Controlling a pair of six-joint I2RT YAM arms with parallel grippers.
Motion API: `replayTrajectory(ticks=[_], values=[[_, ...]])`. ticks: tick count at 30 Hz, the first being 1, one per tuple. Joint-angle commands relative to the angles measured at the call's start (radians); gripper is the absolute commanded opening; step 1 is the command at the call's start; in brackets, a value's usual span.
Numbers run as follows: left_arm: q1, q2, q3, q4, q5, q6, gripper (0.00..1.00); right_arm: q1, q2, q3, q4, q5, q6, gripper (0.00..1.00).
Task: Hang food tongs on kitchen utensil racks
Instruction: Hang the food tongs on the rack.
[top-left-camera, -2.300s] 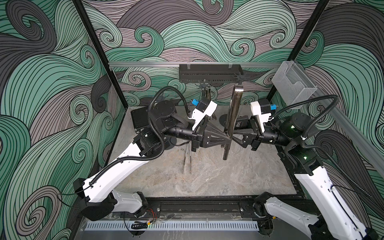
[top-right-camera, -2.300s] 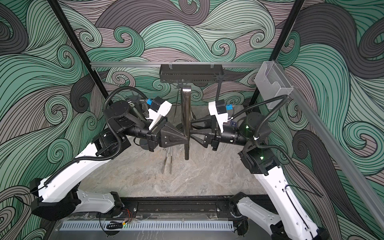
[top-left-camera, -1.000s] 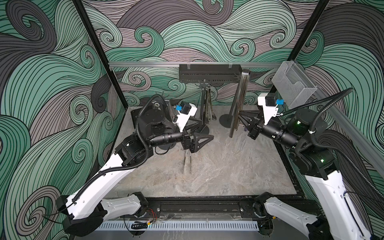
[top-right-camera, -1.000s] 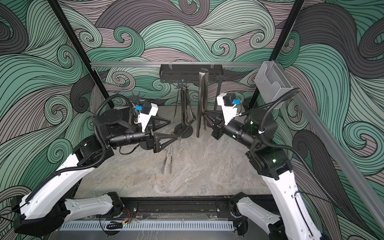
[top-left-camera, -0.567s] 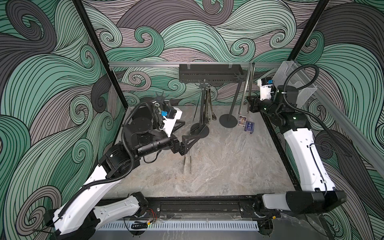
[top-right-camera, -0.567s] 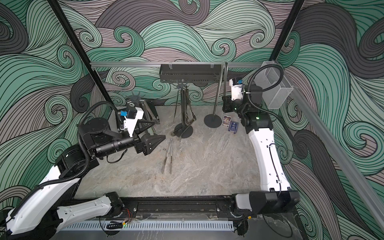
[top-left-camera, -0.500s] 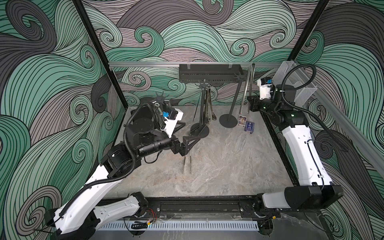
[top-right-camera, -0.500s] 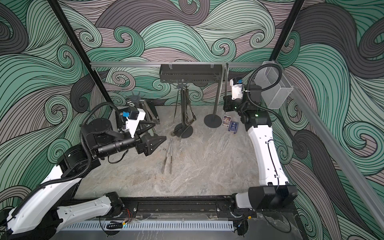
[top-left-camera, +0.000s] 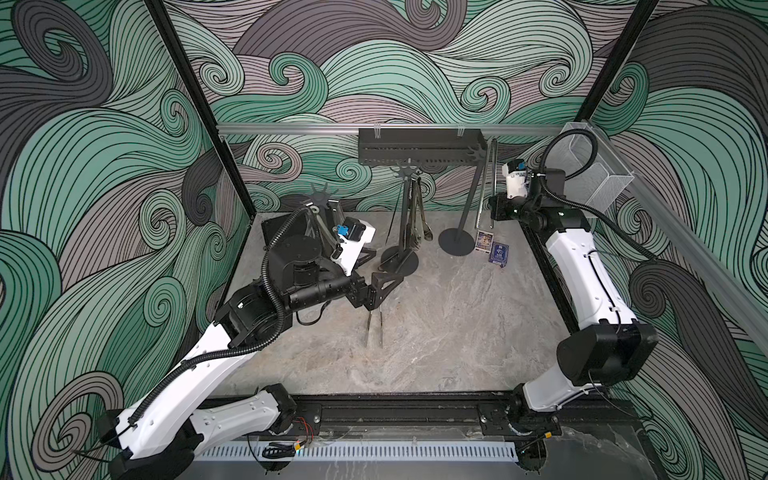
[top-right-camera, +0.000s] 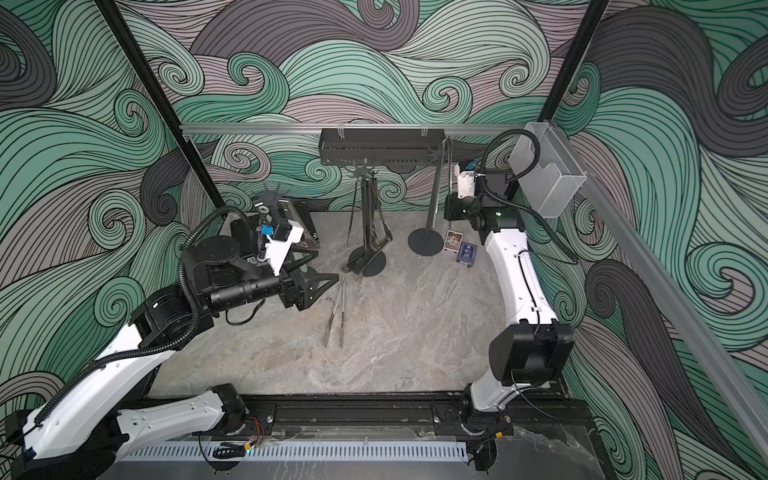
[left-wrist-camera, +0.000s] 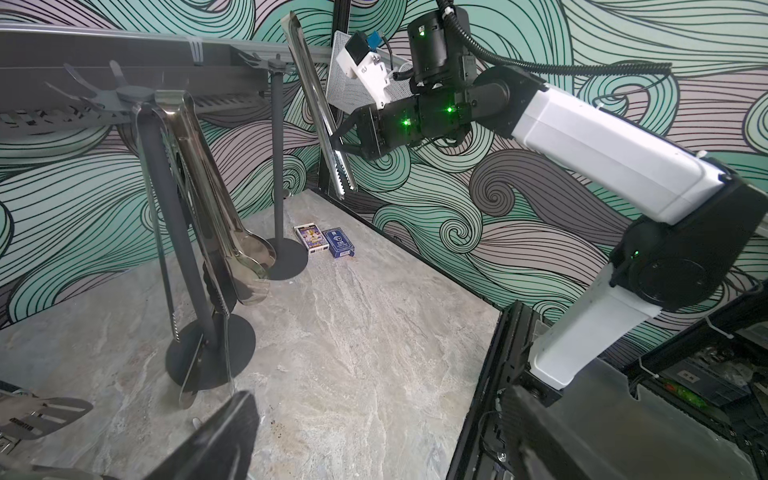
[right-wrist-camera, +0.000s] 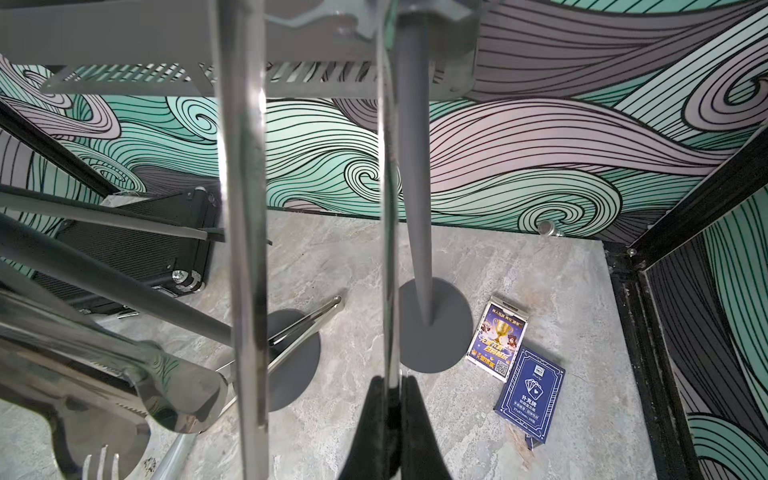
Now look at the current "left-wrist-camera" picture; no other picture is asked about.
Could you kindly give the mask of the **slim silver tweezer tongs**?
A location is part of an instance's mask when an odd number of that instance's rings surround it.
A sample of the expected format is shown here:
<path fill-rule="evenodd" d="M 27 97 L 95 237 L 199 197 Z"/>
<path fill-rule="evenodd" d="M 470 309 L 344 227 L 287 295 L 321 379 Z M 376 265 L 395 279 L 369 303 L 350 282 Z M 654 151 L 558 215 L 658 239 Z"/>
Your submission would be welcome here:
<path fill-rule="evenodd" d="M 19 442 L 36 441 L 80 420 L 93 405 L 70 397 L 41 398 L 31 394 L 1 392 L 1 452 Z"/>

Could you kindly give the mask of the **black locking tongs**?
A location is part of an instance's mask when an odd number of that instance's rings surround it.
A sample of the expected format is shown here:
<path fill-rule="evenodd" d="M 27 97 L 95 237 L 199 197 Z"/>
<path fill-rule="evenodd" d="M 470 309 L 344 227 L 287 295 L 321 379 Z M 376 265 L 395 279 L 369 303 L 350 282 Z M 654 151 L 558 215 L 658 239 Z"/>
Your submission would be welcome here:
<path fill-rule="evenodd" d="M 142 102 L 134 107 L 133 118 L 147 194 L 158 203 L 151 209 L 153 226 L 165 224 L 194 313 L 189 325 L 178 326 L 165 250 L 160 236 L 156 235 L 173 334 L 172 345 L 166 353 L 166 370 L 179 386 L 179 407 L 188 409 L 201 391 L 220 386 L 235 390 L 229 342 L 230 311 L 220 310 L 208 282 L 204 258 L 199 262 L 193 250 L 189 235 L 190 229 L 195 230 L 191 202 L 182 191 L 172 136 L 159 107 Z"/>

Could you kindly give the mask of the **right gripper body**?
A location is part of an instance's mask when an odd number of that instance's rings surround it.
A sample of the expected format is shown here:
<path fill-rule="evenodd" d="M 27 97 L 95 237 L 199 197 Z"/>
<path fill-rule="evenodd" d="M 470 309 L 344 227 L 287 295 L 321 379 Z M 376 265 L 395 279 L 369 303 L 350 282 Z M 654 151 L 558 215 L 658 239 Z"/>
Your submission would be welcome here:
<path fill-rule="evenodd" d="M 347 129 L 359 142 L 349 143 L 347 152 L 367 161 L 379 159 L 401 146 L 444 140 L 460 145 L 470 132 L 477 89 L 434 89 L 394 101 L 378 109 L 359 107 L 347 117 Z"/>

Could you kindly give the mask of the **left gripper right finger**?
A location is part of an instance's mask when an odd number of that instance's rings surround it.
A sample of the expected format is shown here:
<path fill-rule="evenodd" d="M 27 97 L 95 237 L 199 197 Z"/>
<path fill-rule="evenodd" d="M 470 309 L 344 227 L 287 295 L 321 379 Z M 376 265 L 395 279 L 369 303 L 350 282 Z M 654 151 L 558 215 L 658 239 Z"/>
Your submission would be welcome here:
<path fill-rule="evenodd" d="M 514 479 L 600 477 L 600 458 L 523 387 L 503 393 L 500 425 Z"/>

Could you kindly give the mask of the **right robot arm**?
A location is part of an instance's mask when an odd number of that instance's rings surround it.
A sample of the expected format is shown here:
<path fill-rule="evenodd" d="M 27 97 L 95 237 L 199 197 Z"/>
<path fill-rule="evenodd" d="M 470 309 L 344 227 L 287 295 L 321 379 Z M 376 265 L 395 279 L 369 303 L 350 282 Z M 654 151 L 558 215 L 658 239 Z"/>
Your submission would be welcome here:
<path fill-rule="evenodd" d="M 767 186 L 765 70 L 597 79 L 579 97 Z M 481 126 L 458 147 L 402 147 L 353 169 L 351 210 L 474 293 L 555 323 L 531 364 L 559 389 L 598 356 L 626 366 L 767 276 L 767 240 L 753 235 L 707 299 L 642 315 L 609 293 L 603 271 L 639 209 L 596 175 Z"/>

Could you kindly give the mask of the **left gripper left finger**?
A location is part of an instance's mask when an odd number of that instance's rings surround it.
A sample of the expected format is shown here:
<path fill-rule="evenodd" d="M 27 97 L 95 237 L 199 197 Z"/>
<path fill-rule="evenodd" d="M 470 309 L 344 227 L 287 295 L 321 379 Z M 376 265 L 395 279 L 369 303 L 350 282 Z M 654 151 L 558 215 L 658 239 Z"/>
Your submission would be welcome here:
<path fill-rule="evenodd" d="M 259 424 L 254 395 L 237 391 L 146 479 L 247 479 Z"/>

